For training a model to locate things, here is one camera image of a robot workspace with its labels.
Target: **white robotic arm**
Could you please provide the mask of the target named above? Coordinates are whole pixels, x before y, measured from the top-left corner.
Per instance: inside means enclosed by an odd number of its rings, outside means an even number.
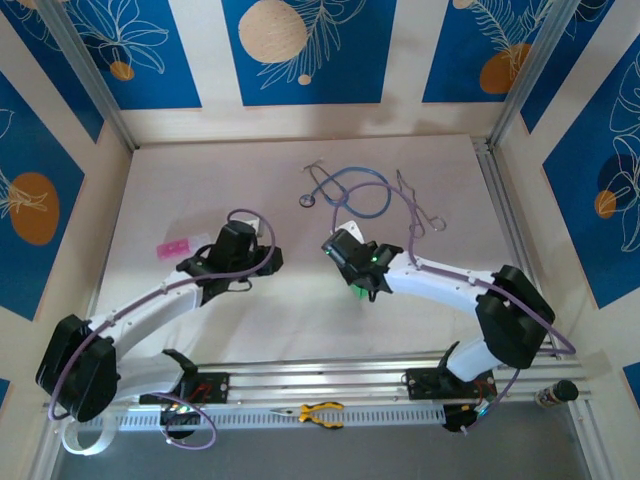
[[[485,271],[463,270],[443,263],[432,262],[417,257],[418,265],[429,265],[439,270],[462,273],[473,278],[493,282],[492,273]],[[384,274],[387,285],[394,293],[405,293],[428,298],[476,316],[477,298],[487,294],[487,289],[442,277],[424,270],[418,270],[411,262],[409,254],[400,253],[389,264],[389,271]],[[458,344],[447,361],[447,369],[463,382],[470,382],[478,375],[491,370],[503,362],[489,351],[480,336],[471,341]]]
[[[547,331],[499,292],[517,297],[549,324],[555,319],[551,307],[515,267],[503,266],[499,272],[472,271],[411,258],[400,247],[365,243],[354,222],[341,226],[322,248],[346,282],[367,290],[372,302],[379,292],[405,293],[478,318],[482,335],[454,344],[437,372],[440,377],[453,375],[468,383],[503,363],[514,368],[531,365]],[[451,382],[445,383],[451,388]],[[437,385],[429,391],[430,398],[446,394]]]
[[[127,359],[126,354],[166,323],[228,291],[232,281],[246,280],[249,272],[271,275],[282,264],[278,247],[258,246],[253,227],[231,220],[220,231],[215,244],[181,262],[158,288],[121,310],[96,315],[89,321],[75,315],[61,320],[42,359],[36,382],[49,394],[59,391],[54,401],[81,422],[95,418],[114,399],[171,392],[180,386],[190,388],[197,368],[179,352],[164,350],[142,360]],[[95,331],[89,325],[95,325]],[[83,344],[85,347],[78,356]],[[74,355],[77,360],[68,370]]]

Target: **white board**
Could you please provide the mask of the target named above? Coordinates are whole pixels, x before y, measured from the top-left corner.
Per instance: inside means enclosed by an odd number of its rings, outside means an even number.
[[[332,208],[322,197],[313,208],[298,204],[313,187],[301,169],[320,157],[329,171],[367,166],[392,183],[400,168],[423,208],[448,223],[417,242],[418,255],[472,269],[510,263],[468,136],[142,148],[134,155],[98,312],[130,301],[172,271],[179,258],[158,260],[157,245],[205,232],[215,239],[234,208],[270,220],[285,264],[256,279],[251,292],[224,294],[166,325],[130,355],[176,348],[204,363],[404,353],[442,350],[479,332],[475,318],[421,298],[381,294],[370,304],[355,297],[321,250]],[[352,186],[371,179],[340,180]],[[382,205],[383,189],[362,192],[353,196],[356,208]],[[341,223],[349,219],[339,216]],[[409,215],[399,197],[383,216],[358,223],[367,240],[407,244]]]

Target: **pliers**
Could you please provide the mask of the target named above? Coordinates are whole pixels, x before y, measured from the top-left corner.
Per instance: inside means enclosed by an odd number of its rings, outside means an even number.
[[[282,415],[284,417],[297,416],[298,421],[300,422],[313,422],[316,425],[320,425],[321,427],[328,428],[329,430],[337,430],[339,428],[344,427],[344,423],[342,422],[330,423],[311,415],[313,412],[317,412],[318,410],[324,410],[325,408],[343,410],[344,405],[336,402],[324,402],[324,403],[318,403],[316,405],[301,405],[300,408],[291,408],[291,407],[277,408],[275,410],[271,410],[271,413],[275,413],[276,415]]]

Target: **wall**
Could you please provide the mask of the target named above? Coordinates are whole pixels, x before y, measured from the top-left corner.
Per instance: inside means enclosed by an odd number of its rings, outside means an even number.
[[[130,111],[124,112],[125,119],[141,143],[487,134],[500,103],[421,102],[447,4],[447,0],[397,2],[379,105],[243,107],[221,2],[194,0],[186,5],[172,0],[202,109]]]
[[[130,154],[108,125],[97,143],[93,142],[1,15],[0,37],[0,72],[84,172],[82,189],[33,321],[0,308],[0,377],[11,382],[0,412],[0,477],[15,479],[28,472],[46,418],[42,405],[47,396],[34,382],[42,352],[61,318],[86,313],[107,254]],[[3,276],[17,275],[5,268],[3,264]]]
[[[640,34],[635,0],[617,0],[531,135],[519,119],[502,146],[513,193],[526,219],[545,295],[558,313],[590,375],[603,419],[605,441],[619,469],[616,478],[638,478],[640,412],[622,368],[637,362],[640,290],[603,309],[596,307],[542,164],[587,102]],[[603,128],[608,118],[602,119]],[[576,167],[588,158],[575,158]]]

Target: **pink eraser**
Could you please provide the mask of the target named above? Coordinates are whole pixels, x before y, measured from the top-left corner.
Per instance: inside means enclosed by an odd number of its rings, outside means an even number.
[[[200,235],[194,235],[192,237],[182,238],[180,240],[158,245],[156,247],[156,254],[160,260],[177,257],[179,255],[185,256],[196,253],[200,247],[204,247],[210,243],[211,237],[209,234],[202,233]]]
[[[158,258],[164,260],[165,258],[175,257],[176,255],[184,255],[190,252],[189,239],[183,238],[174,242],[163,243],[156,247],[156,253]]]

